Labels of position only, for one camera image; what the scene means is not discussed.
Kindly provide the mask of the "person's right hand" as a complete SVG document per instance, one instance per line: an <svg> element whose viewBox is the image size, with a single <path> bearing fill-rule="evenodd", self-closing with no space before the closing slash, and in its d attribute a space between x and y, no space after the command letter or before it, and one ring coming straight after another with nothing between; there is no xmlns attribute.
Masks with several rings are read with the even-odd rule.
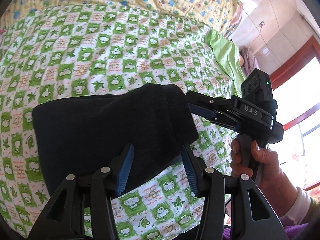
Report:
<svg viewBox="0 0 320 240"><path fill-rule="evenodd" d="M240 142L234 139L231 143L231 169L232 176L241 174L253 176L253 170L242 164ZM281 170L277 152L260 148L256 141L251 143L252 157L263 164L263 175L259 184L268 202L276 214L281 217L289 211L298 196L298 189L294 187L286 174Z"/></svg>

